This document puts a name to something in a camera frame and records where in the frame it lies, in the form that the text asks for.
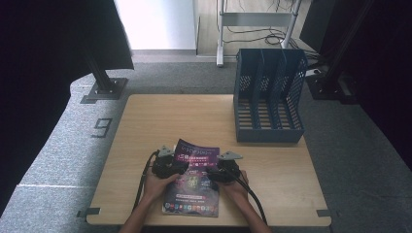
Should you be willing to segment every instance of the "stand base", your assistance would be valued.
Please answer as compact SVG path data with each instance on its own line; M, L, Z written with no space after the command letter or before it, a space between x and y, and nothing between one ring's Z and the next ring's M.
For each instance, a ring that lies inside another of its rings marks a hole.
M355 82L350 76L342 75L338 79L338 84L334 89L324 89L326 74L316 72L313 75L306 75L306 82L312 98L315 100L338 100L341 104L358 104L355 96Z
M95 104L97 100L118 100L127 84L127 78L112 78L111 90L101 90L97 83L94 83L88 95L85 95L81 104Z

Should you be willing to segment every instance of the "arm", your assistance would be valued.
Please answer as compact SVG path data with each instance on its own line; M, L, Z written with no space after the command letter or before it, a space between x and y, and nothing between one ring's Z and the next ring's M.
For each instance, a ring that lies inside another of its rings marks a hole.
M242 171L244 182L248 183L246 172ZM224 190L229 199L233 200L234 204L239 209L242 216L249 224L252 233L267 233L272 230L263 222L254 207L248 200L248 192L238 182L234 183L218 183L219 187Z
M143 224L145 223L146 215L152 203L161 196L164 188L171 182L175 181L179 177L179 174L175 174L167 179L160 179L152 173L152 168L148 170L145 180L145 188L142 199L139 205L131 213L130 217L124 223L120 230L120 233L127 232L140 232Z

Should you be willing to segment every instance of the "black curtain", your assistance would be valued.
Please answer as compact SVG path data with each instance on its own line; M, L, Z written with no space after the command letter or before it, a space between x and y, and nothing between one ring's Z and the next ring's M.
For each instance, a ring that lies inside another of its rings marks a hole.
M133 69L113 1L2 3L1 213L65 110L71 82L91 72L85 48L101 69Z

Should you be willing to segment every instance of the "blue plastic file organizer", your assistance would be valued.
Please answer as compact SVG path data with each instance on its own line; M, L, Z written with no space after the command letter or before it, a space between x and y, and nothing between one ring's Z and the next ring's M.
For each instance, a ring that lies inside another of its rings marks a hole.
M300 140L304 128L297 106L306 69L303 50L239 51L233 95L238 142Z

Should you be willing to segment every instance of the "black pole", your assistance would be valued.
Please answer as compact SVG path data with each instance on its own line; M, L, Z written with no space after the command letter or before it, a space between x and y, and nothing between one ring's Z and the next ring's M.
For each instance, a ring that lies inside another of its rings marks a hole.
M348 32L345 40L343 41L343 44L338 49L337 54L333 57L329 70L326 72L325 81L321 86L321 93L331 93L339 89L338 80L343 71L343 64L341 63L342 57L345 54L347 48L350 46L352 40L358 32L358 29L361 27L361 24L363 23L364 18L366 17L370 8L372 7L373 2L374 0L367 0L363 4L355 23L351 26L350 31Z

